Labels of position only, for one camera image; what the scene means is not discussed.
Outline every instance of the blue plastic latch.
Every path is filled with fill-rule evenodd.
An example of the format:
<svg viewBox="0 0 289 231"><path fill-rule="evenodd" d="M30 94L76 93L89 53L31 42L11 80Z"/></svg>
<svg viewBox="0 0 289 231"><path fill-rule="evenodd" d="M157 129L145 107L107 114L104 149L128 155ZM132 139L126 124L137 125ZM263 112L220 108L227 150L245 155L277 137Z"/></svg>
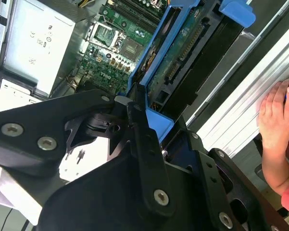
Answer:
<svg viewBox="0 0 289 231"><path fill-rule="evenodd" d="M250 27L256 17L252 12L252 7L246 2L246 0L223 0L219 11L243 27Z"/></svg>
<svg viewBox="0 0 289 231"><path fill-rule="evenodd" d="M156 131L159 142L162 142L172 129L174 121L148 107L146 108L146 116L150 128Z"/></svg>

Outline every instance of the silver metal frame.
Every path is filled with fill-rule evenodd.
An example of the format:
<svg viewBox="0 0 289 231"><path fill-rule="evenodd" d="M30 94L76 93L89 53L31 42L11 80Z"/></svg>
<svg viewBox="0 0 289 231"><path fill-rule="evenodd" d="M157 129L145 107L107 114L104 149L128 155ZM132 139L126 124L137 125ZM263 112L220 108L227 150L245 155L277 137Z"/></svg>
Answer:
<svg viewBox="0 0 289 231"><path fill-rule="evenodd" d="M7 0L6 4L0 1L0 15L7 18L6 26L0 24L0 55L1 55L2 45L4 42L4 37L5 37L5 34L7 33L7 30L10 24L9 15L11 14L12 3L13 3L13 0Z"/></svg>
<svg viewBox="0 0 289 231"><path fill-rule="evenodd" d="M40 179L0 167L0 204L19 210L31 224L37 225L46 200L64 185L59 174Z"/></svg>
<svg viewBox="0 0 289 231"><path fill-rule="evenodd" d="M263 97L277 82L289 78L289 30L200 128L207 150L220 148L235 156L258 133Z"/></svg>

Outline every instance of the green circuit board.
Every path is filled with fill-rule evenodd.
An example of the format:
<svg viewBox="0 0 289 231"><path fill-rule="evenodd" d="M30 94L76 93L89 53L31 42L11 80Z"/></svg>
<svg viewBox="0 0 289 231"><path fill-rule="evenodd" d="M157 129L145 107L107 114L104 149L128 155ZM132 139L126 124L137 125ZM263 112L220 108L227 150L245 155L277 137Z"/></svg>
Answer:
<svg viewBox="0 0 289 231"><path fill-rule="evenodd" d="M79 65L79 87L90 82L111 95L125 94L128 79L148 46L152 33L138 21L119 14L113 5L101 6L88 32L89 46Z"/></svg>
<svg viewBox="0 0 289 231"><path fill-rule="evenodd" d="M135 63L131 60L90 44L77 73L81 78L79 85L89 81L111 95L125 93L134 68Z"/></svg>
<svg viewBox="0 0 289 231"><path fill-rule="evenodd" d="M143 30L141 27L122 17L119 13L115 12L110 7L102 6L101 14L105 16L106 20L124 30L127 37L130 37L145 47L149 44L152 38L151 33Z"/></svg>
<svg viewBox="0 0 289 231"><path fill-rule="evenodd" d="M138 6L145 6L145 9L151 14L162 18L165 9L167 8L167 0L131 0Z"/></svg>
<svg viewBox="0 0 289 231"><path fill-rule="evenodd" d="M161 86L165 82L165 79L169 82L172 81L178 69L183 64L182 61L185 59L197 38L200 36L202 30L204 29L204 26L200 21L201 12L201 7L198 7L188 16L187 20L185 21L165 58L148 84L149 100L153 96L152 93L154 90Z"/></svg>

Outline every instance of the cable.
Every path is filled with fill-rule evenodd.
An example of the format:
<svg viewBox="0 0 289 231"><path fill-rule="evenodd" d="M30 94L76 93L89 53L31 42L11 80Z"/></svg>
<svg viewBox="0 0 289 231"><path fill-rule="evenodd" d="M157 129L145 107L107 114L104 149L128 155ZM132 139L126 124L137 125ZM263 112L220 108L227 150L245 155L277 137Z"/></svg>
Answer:
<svg viewBox="0 0 289 231"><path fill-rule="evenodd" d="M81 1L78 3L78 6L81 7L85 2L86 2L86 0L81 0Z"/></svg>
<svg viewBox="0 0 289 231"><path fill-rule="evenodd" d="M94 2L95 0L87 0L86 3L82 4L80 7L85 7L86 5L90 4L91 2Z"/></svg>
<svg viewBox="0 0 289 231"><path fill-rule="evenodd" d="M24 223L24 226L22 227L20 231L25 231L28 228L28 225L29 225L29 220L26 220Z"/></svg>
<svg viewBox="0 0 289 231"><path fill-rule="evenodd" d="M3 223L2 228L1 228L1 231L3 231L4 226L5 226L5 223L6 223L6 220L7 220L7 218L9 217L9 215L10 215L10 213L11 213L12 210L13 210L13 209L11 208L10 211L9 211L9 213L8 213L8 215L6 215L5 220L4 220L4 223Z"/></svg>

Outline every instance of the screw hole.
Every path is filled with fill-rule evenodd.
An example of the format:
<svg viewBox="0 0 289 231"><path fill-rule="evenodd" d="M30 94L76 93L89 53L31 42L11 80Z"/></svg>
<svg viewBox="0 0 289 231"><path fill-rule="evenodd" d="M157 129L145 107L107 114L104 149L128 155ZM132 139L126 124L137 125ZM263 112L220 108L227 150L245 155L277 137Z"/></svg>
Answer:
<svg viewBox="0 0 289 231"><path fill-rule="evenodd" d="M211 177L211 180L212 180L212 182L214 182L214 183L217 183L217 180L216 180L216 178L214 178L214 177Z"/></svg>
<svg viewBox="0 0 289 231"><path fill-rule="evenodd" d="M12 131L12 132L18 132L18 129L15 127L9 127L8 131Z"/></svg>
<svg viewBox="0 0 289 231"><path fill-rule="evenodd" d="M45 144L45 145L52 145L52 141L43 141L43 144Z"/></svg>
<svg viewBox="0 0 289 231"><path fill-rule="evenodd" d="M228 220L228 218L224 217L223 219L227 225L230 224L230 221Z"/></svg>
<svg viewBox="0 0 289 231"><path fill-rule="evenodd" d="M118 125L113 125L113 126L111 126L110 131L111 131L111 132L117 132L117 131L119 131L120 129L121 129L120 126L118 126Z"/></svg>

